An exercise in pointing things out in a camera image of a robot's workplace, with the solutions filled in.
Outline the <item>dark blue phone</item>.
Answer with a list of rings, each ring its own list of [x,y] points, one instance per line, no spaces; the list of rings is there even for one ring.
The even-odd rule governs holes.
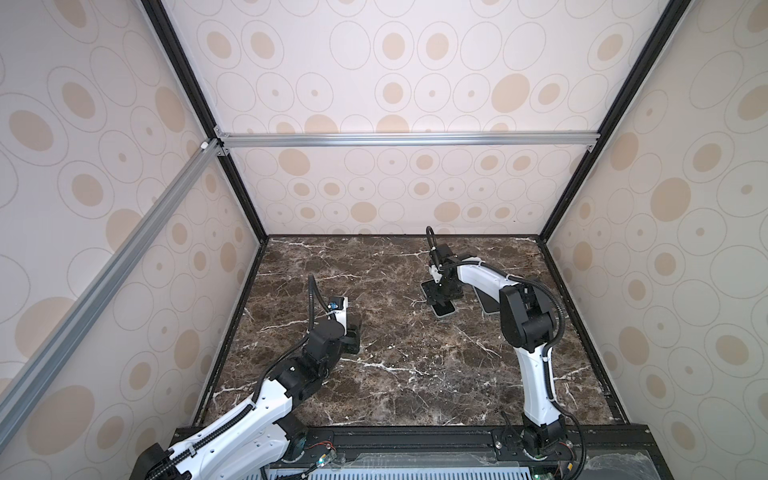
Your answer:
[[[500,306],[497,300],[476,287],[473,288],[473,291],[485,315],[493,315],[500,312]]]

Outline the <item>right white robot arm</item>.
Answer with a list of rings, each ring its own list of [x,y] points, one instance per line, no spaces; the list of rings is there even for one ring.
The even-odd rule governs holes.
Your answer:
[[[455,311],[469,285],[499,313],[505,340],[514,348],[524,389],[520,443],[528,455],[542,457],[566,436],[565,414],[556,400],[551,351],[564,334],[562,312],[545,285],[511,274],[477,258],[455,255],[430,237],[429,273],[422,284],[427,304],[441,318]]]

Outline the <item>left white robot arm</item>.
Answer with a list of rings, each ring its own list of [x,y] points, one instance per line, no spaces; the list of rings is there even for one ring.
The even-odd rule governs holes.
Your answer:
[[[206,428],[144,450],[132,479],[243,479],[303,454],[306,427],[293,410],[314,395],[341,356],[360,349],[362,321],[336,311],[267,370],[254,393]]]

